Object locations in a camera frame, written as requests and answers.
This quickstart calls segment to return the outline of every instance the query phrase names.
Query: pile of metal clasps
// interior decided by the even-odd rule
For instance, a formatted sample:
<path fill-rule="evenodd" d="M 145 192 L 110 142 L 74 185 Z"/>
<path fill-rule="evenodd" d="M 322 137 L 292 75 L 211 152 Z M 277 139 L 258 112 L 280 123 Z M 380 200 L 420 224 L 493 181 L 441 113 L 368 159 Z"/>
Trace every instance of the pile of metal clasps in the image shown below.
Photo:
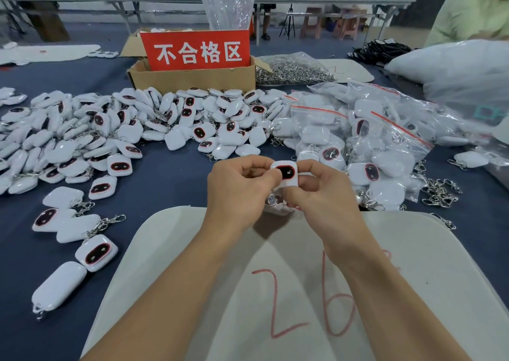
<path fill-rule="evenodd" d="M 447 187 L 455 192 L 456 194 L 462 194 L 461 188 L 450 179 L 426 179 L 426 185 L 421 191 L 428 194 L 427 199 L 423 199 L 422 202 L 427 206 L 436 206 L 449 208 L 454 202 L 459 200 L 459 197 L 455 194 L 448 192 Z"/>

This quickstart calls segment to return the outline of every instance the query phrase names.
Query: right hand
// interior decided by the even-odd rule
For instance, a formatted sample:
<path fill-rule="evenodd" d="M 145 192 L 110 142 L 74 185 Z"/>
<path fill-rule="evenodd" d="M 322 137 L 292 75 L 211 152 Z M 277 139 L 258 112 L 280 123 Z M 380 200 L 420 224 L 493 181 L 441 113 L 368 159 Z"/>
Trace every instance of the right hand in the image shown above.
<path fill-rule="evenodd" d="M 341 171 L 315 160 L 297 162 L 299 186 L 283 188 L 289 206 L 299 206 L 310 227 L 322 239 L 330 260 L 347 264 L 366 248 L 380 248 L 359 211 L 352 184 Z"/>

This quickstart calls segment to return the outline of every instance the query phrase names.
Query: table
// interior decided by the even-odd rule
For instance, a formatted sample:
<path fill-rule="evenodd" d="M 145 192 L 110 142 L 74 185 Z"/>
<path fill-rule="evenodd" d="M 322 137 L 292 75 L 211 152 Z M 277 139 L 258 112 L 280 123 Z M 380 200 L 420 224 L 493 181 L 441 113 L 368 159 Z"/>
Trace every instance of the table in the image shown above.
<path fill-rule="evenodd" d="M 120 50 L 125 36 L 98 44 Z M 253 48 L 255 56 L 270 52 L 306 51 L 315 58 L 345 57 L 346 44 L 323 39 L 306 47 L 297 42 L 271 41 L 266 47 Z M 4 86 L 34 97 L 43 91 L 60 89 L 72 94 L 98 92 L 111 94 L 130 86 L 125 70 L 133 59 L 84 58 L 69 62 L 34 63 L 0 71 Z M 375 82 L 393 87 L 378 69 L 367 66 Z M 304 90 L 305 87 L 283 87 Z M 212 169 L 208 158 L 196 150 L 196 143 L 169 152 L 164 143 L 152 142 L 141 147 L 143 159 L 133 162 L 134 174 L 119 178 L 117 193 L 97 201 L 91 213 L 101 217 L 125 214 L 127 220 L 110 226 L 105 234 L 115 242 L 119 255 L 105 268 L 88 274 L 86 280 L 57 310 L 37 322 L 30 297 L 36 287 L 58 266 L 74 259 L 79 242 L 60 244 L 53 233 L 34 233 L 30 226 L 46 209 L 42 199 L 58 185 L 41 183 L 34 190 L 15 196 L 0 197 L 0 352 L 5 360 L 68 361 L 78 359 L 97 309 L 111 277 L 140 225 L 152 214 L 179 205 L 206 206 L 206 178 Z M 261 147 L 262 154 L 273 159 L 289 159 L 294 151 L 286 147 Z M 453 221 L 461 241 L 487 276 L 501 299 L 509 306 L 509 235 L 506 213 L 509 196 L 505 188 L 484 169 L 464 172 L 447 163 L 457 149 L 436 147 L 427 156 L 427 174 L 431 178 L 449 178 L 458 183 L 463 194 L 448 210 L 437 210 L 421 203 L 408 203 L 410 211 L 437 212 Z M 90 182 L 73 185 L 85 192 Z"/>
<path fill-rule="evenodd" d="M 92 1 L 104 1 L 111 4 L 115 11 L 109 11 L 109 10 L 60 10 L 60 14 L 120 14 L 122 18 L 124 19 L 124 22 L 126 24 L 127 30 L 129 33 L 131 33 L 131 29 L 129 26 L 129 18 L 133 15 L 136 15 L 138 18 L 138 22 L 142 22 L 141 13 L 142 12 L 150 12 L 153 14 L 188 14 L 188 15 L 203 15 L 205 14 L 204 11 L 176 11 L 176 10 L 170 10 L 170 11 L 142 11 L 139 8 L 139 4 L 141 2 L 162 2 L 162 3 L 185 3 L 185 4 L 199 4 L 201 3 L 201 0 L 3 0 L 11 2 L 12 9 L 7 9 L 7 7 L 4 10 L 0 10 L 0 13 L 8 14 L 13 13 L 20 15 L 22 13 L 22 10 L 20 10 L 15 4 L 13 4 L 16 1 L 57 1 L 57 2 L 92 2 Z M 406 8 L 409 4 L 411 4 L 415 0 L 254 0 L 255 3 L 258 4 L 258 10 L 256 12 L 257 14 L 257 23 L 260 24 L 260 4 L 281 4 L 281 3 L 292 3 L 292 4 L 310 4 L 310 3 L 320 3 L 320 4 L 367 4 L 372 5 L 372 14 L 361 14 L 361 15 L 344 15 L 344 14 L 332 14 L 332 13 L 322 13 L 322 14 L 316 14 L 316 13 L 295 13 L 295 12 L 271 12 L 272 15 L 284 15 L 284 16 L 314 16 L 314 17 L 344 17 L 344 18 L 351 18 L 351 17 L 369 17 L 371 18 L 370 23 L 370 29 L 372 28 L 372 25 L 375 21 L 375 18 L 380 18 L 383 21 L 382 29 L 380 30 L 380 35 L 382 34 L 382 31 L 387 23 L 387 21 L 397 12 L 402 9 Z M 127 11 L 124 8 L 124 2 L 132 2 L 134 5 L 134 11 Z M 378 9 L 380 6 L 387 6 L 387 12 L 383 14 L 378 14 Z M 38 14 L 37 11 L 31 11 L 33 14 Z M 257 30 L 257 45 L 260 43 L 260 35 L 259 30 Z"/>

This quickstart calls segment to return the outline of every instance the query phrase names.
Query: left hand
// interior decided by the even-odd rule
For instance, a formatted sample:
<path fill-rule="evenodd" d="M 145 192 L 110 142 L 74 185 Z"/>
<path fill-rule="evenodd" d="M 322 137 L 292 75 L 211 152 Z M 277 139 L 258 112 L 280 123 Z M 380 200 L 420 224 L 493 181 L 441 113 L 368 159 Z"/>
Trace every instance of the left hand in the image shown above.
<path fill-rule="evenodd" d="M 265 200 L 281 182 L 281 171 L 271 170 L 272 163 L 274 160 L 258 155 L 215 163 L 207 178 L 207 212 L 201 229 L 235 243 L 255 224 Z"/>

